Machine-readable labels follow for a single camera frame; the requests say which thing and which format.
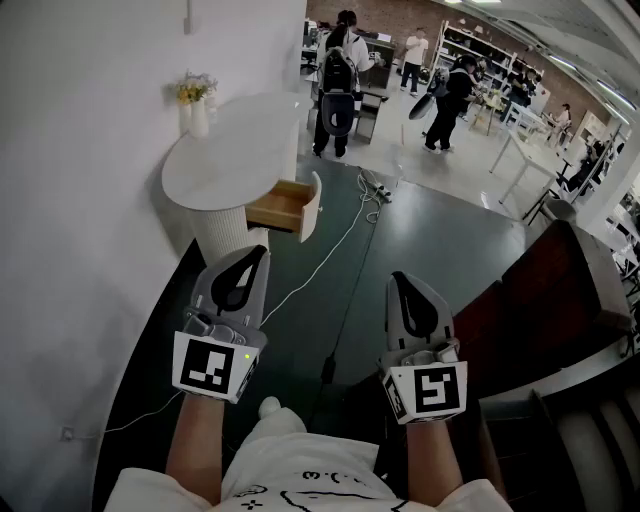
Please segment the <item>dark slatted chair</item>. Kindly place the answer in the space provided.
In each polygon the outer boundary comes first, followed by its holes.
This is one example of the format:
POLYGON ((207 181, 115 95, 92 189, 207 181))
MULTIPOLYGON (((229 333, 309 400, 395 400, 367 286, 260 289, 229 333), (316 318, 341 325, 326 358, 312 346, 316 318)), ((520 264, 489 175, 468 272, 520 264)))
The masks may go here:
POLYGON ((514 512, 640 512, 640 386, 481 410, 514 512))

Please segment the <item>grey cabinet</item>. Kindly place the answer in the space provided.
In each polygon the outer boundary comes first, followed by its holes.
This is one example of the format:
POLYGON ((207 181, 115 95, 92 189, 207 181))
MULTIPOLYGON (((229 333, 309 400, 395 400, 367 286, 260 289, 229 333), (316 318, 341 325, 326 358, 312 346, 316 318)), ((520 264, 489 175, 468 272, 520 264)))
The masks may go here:
POLYGON ((374 65, 359 74, 362 101, 358 109, 354 138, 371 143, 382 104, 388 99, 395 45, 363 35, 374 65))

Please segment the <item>person's left forearm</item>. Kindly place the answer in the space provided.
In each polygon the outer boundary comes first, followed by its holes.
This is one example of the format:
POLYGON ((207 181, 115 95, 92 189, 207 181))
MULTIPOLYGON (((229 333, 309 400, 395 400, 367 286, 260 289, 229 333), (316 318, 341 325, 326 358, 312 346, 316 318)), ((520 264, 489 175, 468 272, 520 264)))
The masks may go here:
POLYGON ((221 501, 225 403, 187 395, 174 431, 165 473, 216 506, 221 501))

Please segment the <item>large wooden drawer white front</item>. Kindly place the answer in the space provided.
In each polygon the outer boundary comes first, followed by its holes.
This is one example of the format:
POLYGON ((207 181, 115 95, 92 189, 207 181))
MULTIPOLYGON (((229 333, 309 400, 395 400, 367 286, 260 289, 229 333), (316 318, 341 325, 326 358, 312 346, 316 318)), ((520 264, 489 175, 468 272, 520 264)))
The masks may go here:
POLYGON ((266 195, 245 207, 247 224, 295 233, 304 243, 315 230, 321 194, 322 181, 315 171, 310 184, 279 180, 266 195))

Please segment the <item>person's white printed shirt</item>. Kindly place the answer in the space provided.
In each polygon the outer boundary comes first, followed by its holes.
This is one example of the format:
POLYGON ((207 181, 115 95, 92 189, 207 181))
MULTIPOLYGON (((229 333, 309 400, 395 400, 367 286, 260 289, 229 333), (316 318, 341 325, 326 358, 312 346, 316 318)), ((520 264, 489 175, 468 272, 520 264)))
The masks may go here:
POLYGON ((377 446, 310 433, 269 436, 241 447, 213 506, 174 478, 121 471, 104 512, 513 512, 486 479, 435 507, 398 498, 373 472, 377 446))

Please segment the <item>person's right forearm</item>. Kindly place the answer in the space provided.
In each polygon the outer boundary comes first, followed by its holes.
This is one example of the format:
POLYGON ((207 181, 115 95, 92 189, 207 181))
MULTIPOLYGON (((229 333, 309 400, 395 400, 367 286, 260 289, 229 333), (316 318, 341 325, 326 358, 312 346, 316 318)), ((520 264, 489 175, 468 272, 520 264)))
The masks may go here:
POLYGON ((463 485, 461 470, 444 421, 407 426, 408 496, 436 507, 463 485))

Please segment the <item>grey seat-shaped device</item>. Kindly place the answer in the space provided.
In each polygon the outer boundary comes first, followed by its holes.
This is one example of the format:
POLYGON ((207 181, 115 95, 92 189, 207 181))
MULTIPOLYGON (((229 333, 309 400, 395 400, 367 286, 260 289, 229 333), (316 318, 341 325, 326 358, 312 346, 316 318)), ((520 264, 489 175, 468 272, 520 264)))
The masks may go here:
POLYGON ((410 120, 420 120, 424 118, 434 103, 434 95, 429 92, 425 93, 412 107, 411 111, 409 112, 408 118, 410 120))
POLYGON ((355 117, 355 99, 344 92, 325 92, 320 102, 322 125, 333 137, 346 136, 355 117))

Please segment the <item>yellow and white flower bouquet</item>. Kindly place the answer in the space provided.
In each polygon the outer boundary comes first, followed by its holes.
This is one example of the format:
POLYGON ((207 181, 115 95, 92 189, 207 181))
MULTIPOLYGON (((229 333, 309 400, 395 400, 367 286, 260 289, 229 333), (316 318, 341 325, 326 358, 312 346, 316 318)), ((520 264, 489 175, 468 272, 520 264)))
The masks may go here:
POLYGON ((207 73, 187 71, 183 78, 172 85, 179 104, 189 105, 212 97, 218 88, 218 80, 207 73))

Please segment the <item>person's light trousers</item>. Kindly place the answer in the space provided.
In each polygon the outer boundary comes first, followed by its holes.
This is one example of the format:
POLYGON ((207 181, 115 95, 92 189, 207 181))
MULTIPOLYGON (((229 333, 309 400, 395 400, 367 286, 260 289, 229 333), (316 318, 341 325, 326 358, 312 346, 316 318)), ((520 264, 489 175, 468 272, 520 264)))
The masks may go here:
POLYGON ((257 424, 263 437, 302 434, 307 428, 302 419, 291 409, 279 408, 260 420, 257 424))

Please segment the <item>white curved table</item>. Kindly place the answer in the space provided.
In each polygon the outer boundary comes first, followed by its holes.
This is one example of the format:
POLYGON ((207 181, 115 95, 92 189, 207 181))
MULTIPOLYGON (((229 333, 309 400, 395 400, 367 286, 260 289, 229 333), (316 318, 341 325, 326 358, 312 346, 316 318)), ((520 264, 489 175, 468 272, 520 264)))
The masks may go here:
POLYGON ((163 191, 186 210, 207 264, 268 242, 268 229, 248 226, 245 207, 279 180, 296 181, 299 126, 312 105, 291 92, 240 97, 219 107, 206 138, 184 135, 169 152, 163 191))

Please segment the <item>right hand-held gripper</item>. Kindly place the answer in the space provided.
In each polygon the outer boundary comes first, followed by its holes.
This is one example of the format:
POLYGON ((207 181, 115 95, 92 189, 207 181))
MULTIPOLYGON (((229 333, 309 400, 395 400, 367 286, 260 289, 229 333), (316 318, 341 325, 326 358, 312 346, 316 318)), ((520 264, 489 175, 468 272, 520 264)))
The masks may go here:
POLYGON ((424 281, 395 271, 386 286, 385 330, 388 348, 401 349, 379 360, 397 423, 446 420, 464 412, 468 366, 458 358, 448 303, 424 281), (405 349, 412 337, 438 344, 405 349))

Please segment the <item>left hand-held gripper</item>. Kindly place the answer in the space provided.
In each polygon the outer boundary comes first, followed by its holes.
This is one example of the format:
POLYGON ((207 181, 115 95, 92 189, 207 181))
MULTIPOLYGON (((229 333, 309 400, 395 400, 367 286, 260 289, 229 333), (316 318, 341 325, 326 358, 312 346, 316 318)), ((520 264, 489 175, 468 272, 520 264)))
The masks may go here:
POLYGON ((185 325, 174 333, 176 389, 239 401, 268 343, 253 327, 262 322, 269 268, 269 250, 254 245, 223 256, 201 272, 185 325))

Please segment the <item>white shelf unit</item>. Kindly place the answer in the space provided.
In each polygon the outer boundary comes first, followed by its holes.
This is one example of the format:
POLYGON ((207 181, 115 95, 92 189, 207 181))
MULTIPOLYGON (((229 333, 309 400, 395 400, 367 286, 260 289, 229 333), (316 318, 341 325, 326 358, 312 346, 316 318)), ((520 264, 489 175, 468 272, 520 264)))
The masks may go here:
POLYGON ((443 21, 433 50, 430 74, 433 75, 438 69, 450 69, 459 57, 466 54, 473 55, 478 62, 486 62, 483 80, 494 86, 506 80, 517 57, 515 52, 501 49, 466 29, 443 21))

